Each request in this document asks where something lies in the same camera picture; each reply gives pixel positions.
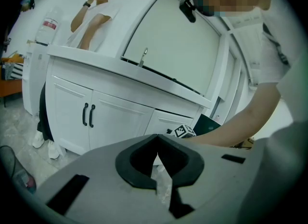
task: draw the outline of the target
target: black cabinet handle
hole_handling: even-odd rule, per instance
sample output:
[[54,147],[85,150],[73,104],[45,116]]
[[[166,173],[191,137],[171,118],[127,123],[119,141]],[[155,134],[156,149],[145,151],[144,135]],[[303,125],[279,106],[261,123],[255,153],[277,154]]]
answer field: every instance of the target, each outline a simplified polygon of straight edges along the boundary
[[93,124],[92,124],[92,112],[93,110],[95,109],[95,105],[92,105],[92,108],[91,108],[91,111],[90,111],[90,119],[89,119],[89,124],[90,124],[90,127],[93,128]]
[[86,109],[89,106],[89,104],[85,103],[85,107],[83,108],[82,111],[82,123],[87,126],[88,124],[85,122],[85,117],[86,117]]

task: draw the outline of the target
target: white sneaker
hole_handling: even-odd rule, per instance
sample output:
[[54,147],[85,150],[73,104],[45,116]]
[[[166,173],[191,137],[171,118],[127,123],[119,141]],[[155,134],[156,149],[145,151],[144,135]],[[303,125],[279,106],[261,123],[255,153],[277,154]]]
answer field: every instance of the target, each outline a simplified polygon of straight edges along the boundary
[[37,133],[35,134],[32,146],[38,149],[43,145],[43,143],[44,143],[43,133],[37,131]]
[[50,159],[57,159],[60,153],[58,152],[56,146],[54,145],[53,141],[48,142],[48,156]]

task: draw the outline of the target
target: striped object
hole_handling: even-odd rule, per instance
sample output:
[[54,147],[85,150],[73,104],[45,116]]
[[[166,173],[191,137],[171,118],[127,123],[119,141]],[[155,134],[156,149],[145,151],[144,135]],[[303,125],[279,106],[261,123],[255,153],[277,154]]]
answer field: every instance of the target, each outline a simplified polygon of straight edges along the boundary
[[4,69],[5,80],[22,79],[24,64],[21,63],[4,63],[2,68]]

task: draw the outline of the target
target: faucet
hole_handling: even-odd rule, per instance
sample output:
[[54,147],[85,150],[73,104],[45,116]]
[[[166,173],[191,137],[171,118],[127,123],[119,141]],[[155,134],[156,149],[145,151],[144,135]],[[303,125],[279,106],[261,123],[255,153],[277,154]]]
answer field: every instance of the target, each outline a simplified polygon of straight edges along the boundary
[[139,64],[138,64],[139,67],[143,67],[143,63],[144,63],[143,58],[144,58],[144,56],[145,56],[147,53],[148,53],[148,48],[145,48],[145,50],[144,50],[144,52],[143,52],[143,55],[142,55],[142,57],[141,57],[141,60],[140,60],[140,62],[139,62]]

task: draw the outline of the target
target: cabinet door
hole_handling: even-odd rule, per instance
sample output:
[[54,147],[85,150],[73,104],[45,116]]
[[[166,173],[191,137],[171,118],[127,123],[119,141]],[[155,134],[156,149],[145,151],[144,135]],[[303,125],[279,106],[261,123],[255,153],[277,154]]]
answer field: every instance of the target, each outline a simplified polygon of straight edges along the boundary
[[93,91],[90,148],[95,149],[143,136],[153,108]]
[[[168,129],[174,130],[181,124],[189,126],[192,120],[191,118],[155,110],[144,135],[166,134]],[[155,158],[153,165],[162,165],[158,156]]]
[[[88,117],[92,90],[53,77],[52,91],[57,128],[55,139],[64,148],[82,155],[90,150]],[[84,125],[83,110],[86,103],[89,106],[85,108],[85,122],[87,125]]]

